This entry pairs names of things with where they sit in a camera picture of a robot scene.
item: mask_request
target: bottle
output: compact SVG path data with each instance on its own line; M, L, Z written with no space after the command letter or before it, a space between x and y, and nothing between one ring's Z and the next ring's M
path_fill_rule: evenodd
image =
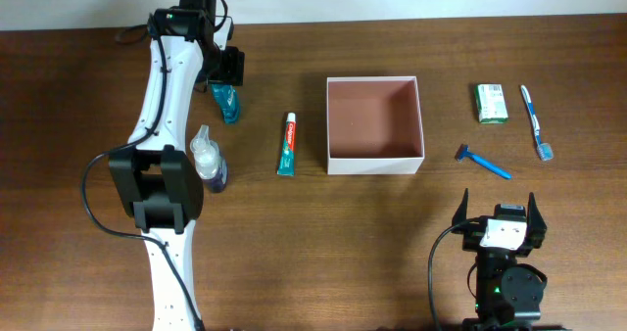
M239 119L239 99L237 91L231 85L212 84L212 93L222 110L224 122L233 124Z
M221 193L226 188L228 168L226 167L226 160L219 152L217 142L209 139L209 127L207 125L200 127L189 147L194 154L196 171L203 179L205 186L212 193Z

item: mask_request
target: soap bar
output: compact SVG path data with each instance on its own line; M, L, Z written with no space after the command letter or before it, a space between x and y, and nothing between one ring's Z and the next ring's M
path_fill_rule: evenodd
M506 99L499 84L480 84L474 88L479 109L479 122L504 123L507 121Z

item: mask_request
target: red toothpaste label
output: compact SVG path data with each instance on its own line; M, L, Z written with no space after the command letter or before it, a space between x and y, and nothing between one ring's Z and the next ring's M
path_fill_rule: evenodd
M285 141L290 150L294 151L294 134L296 133L296 123L290 121L287 123L287 130L285 130Z

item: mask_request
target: toothbrush head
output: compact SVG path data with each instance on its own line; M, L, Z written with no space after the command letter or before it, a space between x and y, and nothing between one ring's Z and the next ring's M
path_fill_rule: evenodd
M551 145L547 143L542 143L538 145L538 156L540 156L540 160L548 161L553 158L553 149L551 149Z

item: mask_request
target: toothbrush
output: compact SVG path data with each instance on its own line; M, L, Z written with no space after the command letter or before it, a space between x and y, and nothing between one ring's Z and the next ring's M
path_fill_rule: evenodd
M531 118L531 127L533 128L533 136L536 139L538 156L540 156L540 160L548 161L553 158L551 145L543 143L542 140L540 140L540 124L538 123L538 118L536 117L536 111L533 109L533 103L531 103L529 91L527 91L525 85L520 85L520 92L522 92L522 98L527 105L527 111L529 112L529 117Z

